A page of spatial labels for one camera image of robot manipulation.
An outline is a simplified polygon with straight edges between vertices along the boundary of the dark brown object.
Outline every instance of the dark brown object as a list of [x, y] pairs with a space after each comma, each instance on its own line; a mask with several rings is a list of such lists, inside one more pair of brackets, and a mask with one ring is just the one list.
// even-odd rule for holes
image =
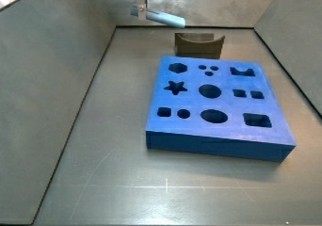
[[226, 36], [214, 40], [214, 34], [175, 33], [176, 57], [220, 58]]

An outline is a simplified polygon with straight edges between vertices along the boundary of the cutout hole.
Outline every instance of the cutout hole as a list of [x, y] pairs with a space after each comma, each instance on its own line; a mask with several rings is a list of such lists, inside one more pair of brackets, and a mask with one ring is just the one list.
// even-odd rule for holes
[[248, 126], [271, 128], [271, 122], [267, 115], [244, 113], [244, 121]]
[[224, 123], [227, 121], [227, 115], [224, 112], [207, 109], [201, 112], [201, 118], [210, 123]]
[[177, 111], [177, 116], [183, 119], [187, 119], [189, 117], [189, 111], [187, 109], [180, 109]]
[[159, 110], [157, 110], [157, 115], [160, 117], [169, 117], [171, 116], [171, 108], [160, 107]]
[[173, 82], [173, 81], [168, 81], [168, 87], [165, 87], [165, 90], [171, 90], [173, 95], [177, 95], [179, 92], [181, 91], [187, 91], [187, 89], [183, 87], [184, 82]]
[[187, 71], [187, 66], [181, 63], [169, 64], [168, 71], [173, 73], [184, 73]]
[[263, 93], [260, 92], [260, 91], [251, 91], [250, 92], [250, 95], [251, 95], [251, 97], [254, 98], [254, 99], [264, 99], [264, 95], [263, 95]]
[[212, 66], [210, 67], [210, 70], [214, 71], [214, 72], [216, 72], [216, 71], [219, 70], [219, 68], [212, 65]]
[[244, 90], [242, 90], [242, 89], [234, 89], [232, 90], [234, 91], [234, 96], [235, 97], [247, 97], [247, 93], [246, 93], [246, 91]]
[[252, 69], [247, 69], [244, 72], [240, 72], [236, 70], [236, 68], [230, 67], [230, 72], [232, 75], [240, 75], [240, 76], [255, 76], [255, 72]]
[[220, 89], [212, 85], [200, 86], [199, 93], [208, 99], [218, 98], [222, 95]]
[[212, 76], [214, 72], [204, 72], [205, 76]]

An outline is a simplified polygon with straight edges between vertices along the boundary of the oval hole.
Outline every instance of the oval hole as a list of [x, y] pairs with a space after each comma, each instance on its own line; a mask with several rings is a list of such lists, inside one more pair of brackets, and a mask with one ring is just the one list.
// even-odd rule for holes
[[199, 93], [210, 99], [218, 98], [222, 94], [222, 91], [218, 87], [212, 85], [203, 85], [199, 87]]
[[201, 112], [201, 118], [210, 123], [224, 123], [227, 121], [227, 115], [224, 112], [207, 109]]

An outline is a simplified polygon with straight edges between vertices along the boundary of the hexagonal hole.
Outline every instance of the hexagonal hole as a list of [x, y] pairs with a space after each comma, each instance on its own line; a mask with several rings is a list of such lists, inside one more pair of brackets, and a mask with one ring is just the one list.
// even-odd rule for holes
[[168, 71], [173, 73], [184, 73], [187, 71], [187, 66], [181, 63], [169, 64]]

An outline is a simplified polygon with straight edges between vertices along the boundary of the square hole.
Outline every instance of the square hole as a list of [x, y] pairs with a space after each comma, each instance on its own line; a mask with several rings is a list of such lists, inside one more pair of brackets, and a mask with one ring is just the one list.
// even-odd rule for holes
[[235, 96], [235, 97], [247, 97], [247, 93], [246, 93], [244, 90], [242, 90], [242, 89], [234, 89], [232, 91], [234, 91], [234, 96]]
[[171, 108], [160, 107], [157, 110], [157, 115], [160, 117], [171, 117]]
[[267, 115], [244, 113], [244, 121], [248, 126], [271, 128], [271, 122]]
[[250, 92], [250, 94], [251, 94], [251, 97], [254, 98], [254, 99], [264, 99], [264, 95], [263, 95], [263, 93], [260, 92], [260, 91], [251, 91]]

